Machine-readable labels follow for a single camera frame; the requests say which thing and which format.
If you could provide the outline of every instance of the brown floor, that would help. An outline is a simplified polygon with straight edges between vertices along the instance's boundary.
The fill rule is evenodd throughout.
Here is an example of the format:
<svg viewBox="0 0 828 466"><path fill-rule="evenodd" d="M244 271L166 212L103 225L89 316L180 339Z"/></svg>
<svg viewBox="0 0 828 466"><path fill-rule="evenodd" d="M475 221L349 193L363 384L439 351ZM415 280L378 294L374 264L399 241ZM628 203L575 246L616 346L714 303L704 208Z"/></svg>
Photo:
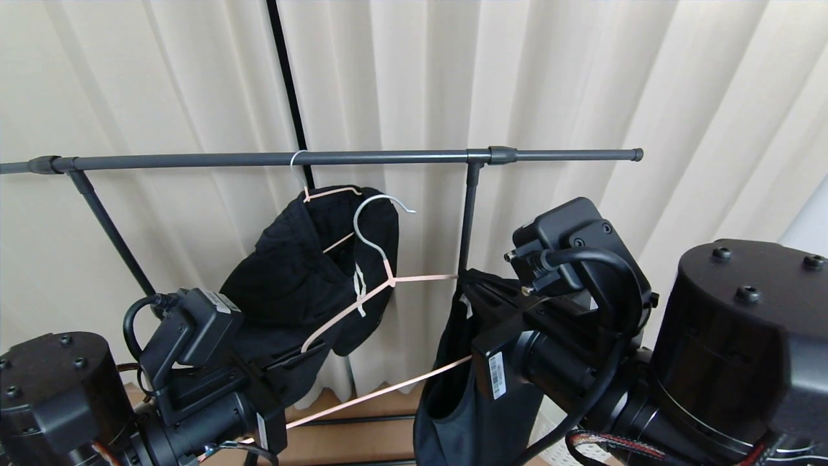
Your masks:
<svg viewBox="0 0 828 466"><path fill-rule="evenodd" d="M395 391L372 400L350 406L330 415L326 419L364 417L374 415L412 414L420 400L422 384L410 394ZM140 392L135 394L140 400ZM288 421L339 404L331 391L325 390L307 410L289 408ZM301 466L307 464L346 463L353 461L377 461L382 459L413 458L413 420L368 422L348 425L299 426L287 431L287 449L279 454L280 466ZM241 466L244 453L221 451L205 462L206 466ZM545 466L540 459L534 459L530 466Z"/></svg>

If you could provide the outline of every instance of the screw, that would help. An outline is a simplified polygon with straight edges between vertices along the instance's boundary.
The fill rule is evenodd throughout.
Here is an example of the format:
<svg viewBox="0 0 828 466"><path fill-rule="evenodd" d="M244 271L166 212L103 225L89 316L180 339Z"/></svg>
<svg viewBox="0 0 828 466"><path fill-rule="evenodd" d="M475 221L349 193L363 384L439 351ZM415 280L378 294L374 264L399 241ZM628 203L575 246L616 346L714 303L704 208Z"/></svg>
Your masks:
<svg viewBox="0 0 828 466"><path fill-rule="evenodd" d="M756 303L759 301L759 290L749 285L740 286L736 289L736 298L748 303Z"/></svg>
<svg viewBox="0 0 828 466"><path fill-rule="evenodd" d="M713 257L723 262L730 260L730 248L715 248L713 250Z"/></svg>
<svg viewBox="0 0 828 466"><path fill-rule="evenodd" d="M802 263L811 270L822 270L822 267L826 264L826 258L822 257L821 255L806 255L805 259L802 260Z"/></svg>
<svg viewBox="0 0 828 466"><path fill-rule="evenodd" d="M20 398L20 396L21 396L22 394L23 394L23 391L22 391L22 390L20 390L20 387L18 387L18 386L16 386L16 385L10 385L10 386L6 389L6 396L8 396L9 398L11 398L12 400L14 400L15 398Z"/></svg>

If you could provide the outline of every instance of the curtain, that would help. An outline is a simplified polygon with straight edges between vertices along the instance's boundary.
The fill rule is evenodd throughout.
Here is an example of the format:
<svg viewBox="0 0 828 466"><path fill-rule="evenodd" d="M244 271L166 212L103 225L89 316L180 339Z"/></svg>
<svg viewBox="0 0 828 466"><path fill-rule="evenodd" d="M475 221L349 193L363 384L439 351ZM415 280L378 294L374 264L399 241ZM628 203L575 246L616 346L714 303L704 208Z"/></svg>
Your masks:
<svg viewBox="0 0 828 466"><path fill-rule="evenodd" d="M644 148L640 163L485 167L469 266L512 276L512 231L586 196L666 297L680 255L778 240L828 173L828 3L280 0L310 150ZM291 151L262 1L0 2L0 158ZM457 266L465 166L314 167L401 213L401 274ZM297 194L286 167L89 174L156 289L217 289ZM104 335L140 297L63 177L4 176L2 341ZM323 386L431 366L449 282L401 284ZM657 335L653 314L645 344ZM141 316L146 341L152 318Z"/></svg>

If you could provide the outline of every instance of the hanger bar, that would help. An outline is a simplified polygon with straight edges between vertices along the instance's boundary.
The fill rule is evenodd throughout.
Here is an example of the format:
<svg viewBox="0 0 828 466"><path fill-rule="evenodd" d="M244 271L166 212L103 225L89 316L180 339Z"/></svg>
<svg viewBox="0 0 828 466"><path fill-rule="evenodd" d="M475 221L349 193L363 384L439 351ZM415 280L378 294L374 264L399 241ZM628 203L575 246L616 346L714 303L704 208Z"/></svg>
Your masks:
<svg viewBox="0 0 828 466"><path fill-rule="evenodd" d="M28 162L0 163L0 174L59 174L84 170L170 167L274 167L288 165L293 153L181 153L106 157L44 156ZM521 161L632 160L639 161L643 150L532 150L491 147L467 150L410 150L367 152L306 152L307 165L364 165L377 163L473 163L493 165Z"/></svg>

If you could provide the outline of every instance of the metal hook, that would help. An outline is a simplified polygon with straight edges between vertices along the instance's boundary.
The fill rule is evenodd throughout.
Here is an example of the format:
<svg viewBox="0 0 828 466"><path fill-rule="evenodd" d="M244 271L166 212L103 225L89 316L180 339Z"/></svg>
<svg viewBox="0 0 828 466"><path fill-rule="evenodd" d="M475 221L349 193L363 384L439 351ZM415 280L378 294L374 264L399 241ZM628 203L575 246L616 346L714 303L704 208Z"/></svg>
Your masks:
<svg viewBox="0 0 828 466"><path fill-rule="evenodd" d="M385 255L385 251L383 250L383 248L381 248L381 247L375 245L374 243L372 243L371 241L365 239L365 236L363 236L362 231L359 230L359 225L357 223L357 220L359 219L359 213L363 210L363 208L365 206L367 206L369 202L375 201L377 199L390 199L391 201L394 201L397 204L399 204L399 206L402 207L402 209L404 211L406 211L410 214L416 214L416 211L414 211L412 209L409 209L408 207L406 207L405 204L402 203L402 201L400 201L399 199L397 199L394 196L389 196L388 194L377 194L377 196L371 196L368 199L364 200L362 204L359 204L359 207L357 207L357 211L354 213L354 233L357 234L357 237L363 243L365 243L366 245L369 245L372 248L374 248L375 250L379 251L379 254L383 257L383 260L387 262L388 261L388 256Z"/></svg>
<svg viewBox="0 0 828 466"><path fill-rule="evenodd" d="M291 175L293 175L293 177L296 178L296 180L299 181L299 187L306 188L308 186L307 182L304 179L302 179L302 177L297 175L296 170L293 169L293 161L296 160L296 156L299 155L299 153L303 153L303 152L307 152L307 150L306 149L300 149L300 150L297 150L293 154L293 157L291 157L291 163L290 163L289 167L291 168Z"/></svg>

